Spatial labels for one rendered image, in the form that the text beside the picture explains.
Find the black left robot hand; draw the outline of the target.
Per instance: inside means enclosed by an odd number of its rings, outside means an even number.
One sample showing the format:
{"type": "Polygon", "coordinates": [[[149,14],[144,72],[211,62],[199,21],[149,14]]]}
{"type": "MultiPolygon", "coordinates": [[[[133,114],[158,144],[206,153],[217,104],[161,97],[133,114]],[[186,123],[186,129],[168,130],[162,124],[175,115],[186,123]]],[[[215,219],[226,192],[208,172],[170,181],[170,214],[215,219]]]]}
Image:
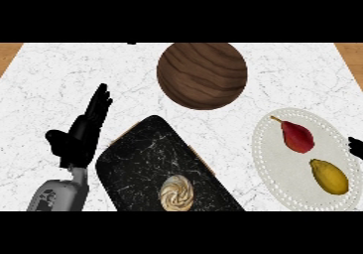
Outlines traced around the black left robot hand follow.
{"type": "Polygon", "coordinates": [[[48,130],[45,139],[53,154],[60,158],[60,167],[85,168],[91,162],[100,127],[112,104],[106,84],[102,83],[90,99],[87,111],[78,116],[69,132],[48,130]]]}

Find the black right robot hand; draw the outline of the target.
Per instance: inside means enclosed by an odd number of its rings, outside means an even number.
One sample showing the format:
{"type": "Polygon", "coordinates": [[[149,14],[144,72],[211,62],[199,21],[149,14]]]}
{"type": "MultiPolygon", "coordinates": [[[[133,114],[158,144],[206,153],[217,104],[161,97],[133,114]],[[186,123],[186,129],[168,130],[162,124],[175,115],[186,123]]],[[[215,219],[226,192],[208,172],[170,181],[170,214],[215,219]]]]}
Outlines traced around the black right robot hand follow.
{"type": "Polygon", "coordinates": [[[363,141],[354,139],[353,137],[348,138],[348,147],[350,153],[361,159],[363,161],[363,141]]]}

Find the yellow lemon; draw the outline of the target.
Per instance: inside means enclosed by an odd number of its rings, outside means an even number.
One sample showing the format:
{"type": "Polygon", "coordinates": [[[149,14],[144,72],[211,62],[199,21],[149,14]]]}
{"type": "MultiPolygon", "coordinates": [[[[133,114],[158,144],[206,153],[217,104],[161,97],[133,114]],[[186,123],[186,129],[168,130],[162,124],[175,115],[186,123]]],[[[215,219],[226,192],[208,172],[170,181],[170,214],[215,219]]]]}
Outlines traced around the yellow lemon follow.
{"type": "Polygon", "coordinates": [[[329,162],[311,159],[311,174],[322,189],[336,195],[348,192],[348,179],[342,171],[329,162]]]}

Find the white lace placemat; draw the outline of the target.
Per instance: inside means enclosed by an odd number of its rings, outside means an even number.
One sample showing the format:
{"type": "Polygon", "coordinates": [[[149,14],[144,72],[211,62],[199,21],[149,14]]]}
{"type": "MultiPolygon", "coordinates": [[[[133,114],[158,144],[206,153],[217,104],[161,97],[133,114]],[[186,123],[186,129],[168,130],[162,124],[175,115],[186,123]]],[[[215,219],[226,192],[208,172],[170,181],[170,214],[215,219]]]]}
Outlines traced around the white lace placemat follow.
{"type": "Polygon", "coordinates": [[[329,122],[311,112],[296,108],[271,111],[260,120],[252,138],[255,168],[267,189],[291,210],[353,210],[361,194],[361,171],[348,153],[348,141],[329,122]],[[280,123],[289,121],[311,133],[314,146],[304,154],[283,143],[280,123]],[[327,193],[317,184],[310,160],[329,162],[348,179],[348,192],[327,193]]]}

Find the brown wooden bowl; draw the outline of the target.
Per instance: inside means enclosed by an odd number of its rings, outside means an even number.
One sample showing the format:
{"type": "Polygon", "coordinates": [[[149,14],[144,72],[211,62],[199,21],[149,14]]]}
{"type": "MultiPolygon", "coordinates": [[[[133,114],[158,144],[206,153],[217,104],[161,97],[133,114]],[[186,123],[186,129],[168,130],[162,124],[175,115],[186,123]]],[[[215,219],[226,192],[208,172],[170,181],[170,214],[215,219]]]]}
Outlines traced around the brown wooden bowl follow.
{"type": "Polygon", "coordinates": [[[212,110],[229,105],[243,92],[246,62],[229,43],[174,43],[159,57],[156,79],[178,105],[212,110]]]}

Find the red pear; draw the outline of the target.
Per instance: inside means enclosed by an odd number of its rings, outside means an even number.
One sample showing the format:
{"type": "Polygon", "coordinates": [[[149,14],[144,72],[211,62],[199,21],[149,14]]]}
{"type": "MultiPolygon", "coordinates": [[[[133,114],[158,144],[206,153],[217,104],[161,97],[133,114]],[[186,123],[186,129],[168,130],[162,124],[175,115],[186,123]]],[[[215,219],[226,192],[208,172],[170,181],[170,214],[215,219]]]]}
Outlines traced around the red pear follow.
{"type": "Polygon", "coordinates": [[[301,125],[289,121],[282,121],[274,116],[271,116],[271,120],[277,121],[280,124],[283,142],[288,148],[296,153],[307,153],[314,147],[310,131],[301,125]]]}

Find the black marble cutting board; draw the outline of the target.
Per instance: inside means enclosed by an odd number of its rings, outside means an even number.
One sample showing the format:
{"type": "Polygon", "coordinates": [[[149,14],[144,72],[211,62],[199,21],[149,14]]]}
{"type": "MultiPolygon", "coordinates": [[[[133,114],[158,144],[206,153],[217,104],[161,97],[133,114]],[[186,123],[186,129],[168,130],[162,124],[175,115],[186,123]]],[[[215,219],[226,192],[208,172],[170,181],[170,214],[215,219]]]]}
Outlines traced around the black marble cutting board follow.
{"type": "Polygon", "coordinates": [[[159,191],[181,175],[193,186],[189,211],[240,211],[243,208],[167,121],[146,117],[102,152],[96,173],[119,211],[165,211],[159,191]]]}

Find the cream swirl cupcake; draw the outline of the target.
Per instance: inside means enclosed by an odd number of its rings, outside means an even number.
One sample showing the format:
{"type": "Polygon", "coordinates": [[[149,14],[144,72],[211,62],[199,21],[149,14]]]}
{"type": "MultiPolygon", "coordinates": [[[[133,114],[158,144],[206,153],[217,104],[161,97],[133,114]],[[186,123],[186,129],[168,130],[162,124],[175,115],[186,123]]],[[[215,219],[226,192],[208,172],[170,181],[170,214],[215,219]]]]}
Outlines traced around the cream swirl cupcake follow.
{"type": "Polygon", "coordinates": [[[171,176],[161,187],[159,200],[167,211],[187,211],[193,204],[193,186],[181,175],[171,176]]]}

